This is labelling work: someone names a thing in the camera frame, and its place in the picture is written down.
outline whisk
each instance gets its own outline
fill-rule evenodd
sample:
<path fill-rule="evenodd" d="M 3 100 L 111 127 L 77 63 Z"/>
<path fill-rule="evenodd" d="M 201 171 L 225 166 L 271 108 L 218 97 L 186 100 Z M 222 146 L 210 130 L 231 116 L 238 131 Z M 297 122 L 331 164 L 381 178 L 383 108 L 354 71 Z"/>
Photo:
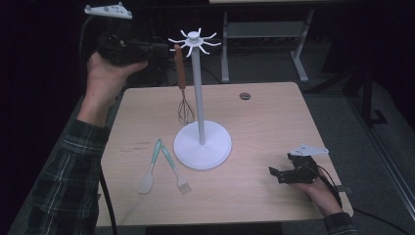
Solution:
<path fill-rule="evenodd" d="M 184 72 L 183 55 L 182 55 L 180 46 L 175 44 L 174 51 L 175 51 L 178 84 L 179 84 L 179 89 L 182 92 L 182 101 L 180 102 L 179 109 L 178 109 L 179 122 L 182 125 L 187 125 L 188 123 L 192 123 L 195 121 L 195 111 L 193 110 L 192 106 L 187 102 L 186 95 L 184 92 L 186 88 L 186 76 Z"/>

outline cable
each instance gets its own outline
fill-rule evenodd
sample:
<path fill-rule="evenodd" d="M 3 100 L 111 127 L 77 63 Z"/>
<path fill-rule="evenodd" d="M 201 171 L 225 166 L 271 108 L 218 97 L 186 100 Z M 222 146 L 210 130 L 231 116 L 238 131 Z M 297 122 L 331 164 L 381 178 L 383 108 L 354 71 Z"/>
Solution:
<path fill-rule="evenodd" d="M 110 219 L 111 219 L 111 226 L 113 228 L 113 234 L 117 235 L 113 204 L 111 202 L 110 192 L 108 191 L 107 182 L 105 181 L 104 173 L 103 173 L 102 169 L 101 169 L 101 175 L 100 175 L 100 182 L 101 182 L 101 187 L 103 188 L 105 201 L 107 202 L 108 211 L 110 213 Z"/>
<path fill-rule="evenodd" d="M 79 45 L 78 45 L 78 60 L 79 60 L 79 79 L 80 79 L 80 87 L 82 89 L 82 94 L 86 92 L 86 63 L 84 60 L 83 55 L 83 40 L 85 35 L 85 29 L 88 24 L 94 19 L 94 16 L 89 16 L 86 21 L 83 23 L 82 28 L 80 30 L 79 35 Z"/>
<path fill-rule="evenodd" d="M 308 165 L 304 165 L 304 166 L 307 167 L 307 168 L 309 168 L 313 172 L 315 172 L 315 170 L 313 170 L 312 168 L 310 168 Z M 335 185 L 334 180 L 333 180 L 332 176 L 329 174 L 329 172 L 327 172 L 327 170 L 325 168 L 323 168 L 322 166 L 320 166 L 320 165 L 318 165 L 318 167 L 321 168 L 321 169 L 323 169 L 326 172 L 326 174 L 329 176 L 330 180 L 332 181 L 333 185 Z M 366 216 L 369 216 L 369 217 L 378 219 L 379 221 L 382 221 L 383 223 L 386 223 L 386 224 L 392 226 L 393 228 L 399 230 L 401 233 L 406 234 L 406 235 L 409 235 L 409 233 L 407 231 L 405 231 L 403 228 L 401 228 L 401 227 L 399 227 L 399 226 L 397 226 L 397 225 L 395 225 L 395 224 L 393 224 L 393 223 L 391 223 L 391 222 L 389 222 L 389 221 L 387 221 L 385 219 L 382 219 L 380 217 L 377 217 L 374 214 L 368 213 L 366 211 L 362 211 L 362 210 L 357 209 L 357 208 L 354 208 L 354 207 L 352 207 L 352 208 L 356 212 L 359 212 L 359 213 L 365 214 Z"/>
<path fill-rule="evenodd" d="M 317 177 L 319 177 L 321 179 L 321 181 L 323 181 L 323 183 L 327 186 L 327 188 L 330 190 L 330 192 L 335 197 L 335 199 L 338 202 L 339 206 L 342 208 L 343 207 L 343 203 L 342 203 L 342 199 L 341 199 L 341 197 L 339 195 L 339 190 L 337 189 L 336 184 L 335 184 L 332 176 L 329 174 L 329 172 L 327 172 L 327 170 L 325 168 L 323 168 L 322 166 L 320 166 L 320 165 L 317 166 L 317 167 L 322 168 L 324 171 L 326 171 L 327 175 L 332 180 L 332 183 L 330 183 L 329 180 L 327 180 L 327 178 L 324 177 L 324 175 L 321 175 L 319 172 L 315 171 L 310 166 L 308 166 L 306 164 L 302 164 L 302 163 L 299 163 L 299 164 L 302 165 L 302 166 L 304 166 L 304 167 L 306 167 L 306 168 L 308 168 L 309 170 L 311 170 L 313 173 L 316 174 Z"/>
<path fill-rule="evenodd" d="M 94 16 L 89 16 L 88 19 L 86 19 L 86 21 L 82 25 L 82 29 L 81 29 L 80 35 L 79 35 L 79 45 L 78 45 L 79 79 L 80 79 L 80 85 L 81 85 L 83 95 L 86 92 L 86 62 L 84 60 L 84 53 L 83 53 L 84 35 L 85 35 L 86 27 L 89 25 L 89 23 L 93 19 L 95 19 Z M 107 202 L 108 211 L 110 213 L 110 219 L 111 219 L 111 225 L 112 225 L 112 228 L 113 228 L 113 234 L 117 235 L 113 204 L 111 202 L 110 192 L 108 190 L 107 182 L 105 181 L 104 173 L 103 173 L 102 169 L 101 169 L 101 175 L 100 175 L 100 183 L 101 183 L 101 186 L 102 186 L 102 189 L 103 189 L 103 192 L 104 192 L 105 200 Z"/>
<path fill-rule="evenodd" d="M 395 224 L 393 224 L 393 223 L 391 223 L 391 222 L 389 222 L 389 221 L 387 221 L 387 220 L 385 220 L 385 219 L 382 219 L 382 218 L 380 218 L 380 217 L 377 217 L 377 216 L 375 216 L 375 215 L 373 215 L 373 214 L 371 214 L 371 213 L 368 213 L 368 212 L 362 211 L 362 210 L 360 210 L 360 209 L 357 209 L 357 208 L 354 208 L 354 207 L 352 207 L 352 208 L 353 208 L 353 210 L 354 210 L 354 211 L 356 211 L 356 212 L 362 213 L 362 214 L 367 215 L 367 216 L 369 216 L 369 217 L 373 217 L 373 218 L 375 218 L 375 219 L 378 219 L 379 221 L 382 221 L 383 223 L 386 223 L 386 224 L 388 224 L 388 225 L 392 226 L 393 228 L 395 228 L 395 229 L 399 230 L 399 231 L 400 231 L 401 233 L 403 233 L 403 234 L 410 235 L 410 234 L 409 234 L 409 232 L 405 231 L 403 228 L 401 228 L 401 227 L 399 227 L 399 226 L 397 226 L 397 225 L 395 225 Z"/>
<path fill-rule="evenodd" d="M 207 71 L 217 81 L 218 84 L 222 84 L 222 82 L 219 80 L 219 78 L 217 78 L 217 76 L 212 71 L 210 71 L 206 68 L 203 68 L 203 67 L 201 67 L 201 69 L 203 71 Z"/>

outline right hand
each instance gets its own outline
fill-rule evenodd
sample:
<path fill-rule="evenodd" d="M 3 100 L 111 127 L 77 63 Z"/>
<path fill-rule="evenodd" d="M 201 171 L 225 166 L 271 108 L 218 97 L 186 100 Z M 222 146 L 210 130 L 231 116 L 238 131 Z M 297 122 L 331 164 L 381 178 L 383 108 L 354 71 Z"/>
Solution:
<path fill-rule="evenodd" d="M 318 171 L 320 175 L 325 177 L 320 168 Z M 317 179 L 311 184 L 295 183 L 290 185 L 301 189 L 302 192 L 308 195 L 308 197 L 312 200 L 312 202 L 315 203 L 323 216 L 343 212 L 343 209 L 339 206 L 335 196 L 333 196 L 332 192 L 330 192 L 330 189 L 319 177 L 317 177 Z"/>

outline wooden handle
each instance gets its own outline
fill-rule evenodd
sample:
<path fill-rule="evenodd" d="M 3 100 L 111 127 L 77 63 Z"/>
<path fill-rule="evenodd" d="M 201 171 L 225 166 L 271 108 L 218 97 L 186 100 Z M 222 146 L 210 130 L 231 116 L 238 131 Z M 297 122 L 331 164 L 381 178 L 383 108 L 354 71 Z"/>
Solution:
<path fill-rule="evenodd" d="M 181 48 L 179 45 L 175 44 L 174 50 L 176 52 L 175 60 L 176 60 L 178 84 L 179 84 L 180 90 L 184 90 L 184 88 L 186 88 L 186 76 L 184 73 L 183 55 L 181 53 Z"/>

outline table top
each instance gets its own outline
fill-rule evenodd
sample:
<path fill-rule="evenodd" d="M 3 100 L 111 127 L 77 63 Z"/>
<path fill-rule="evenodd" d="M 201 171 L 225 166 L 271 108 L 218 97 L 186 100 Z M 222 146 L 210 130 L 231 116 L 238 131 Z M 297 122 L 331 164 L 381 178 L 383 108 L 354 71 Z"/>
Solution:
<path fill-rule="evenodd" d="M 240 99 L 248 92 L 250 100 Z M 186 97 L 196 109 L 194 87 Z M 177 87 L 129 89 L 121 101 L 102 159 L 103 172 L 118 225 L 171 225 L 288 221 L 322 216 L 298 189 L 279 184 L 268 167 L 293 169 L 287 153 L 300 144 L 324 147 L 300 90 L 292 82 L 204 85 L 205 120 L 224 126 L 232 150 L 221 165 L 195 170 L 182 164 L 173 141 L 183 127 L 178 121 L 181 92 Z M 162 153 L 153 171 L 148 195 L 137 194 L 157 140 L 173 157 L 192 191 L 182 195 Z M 337 185 L 339 177 L 327 154 L 313 156 Z M 352 215 L 345 193 L 344 210 Z M 98 226 L 109 226 L 104 198 L 99 201 Z"/>

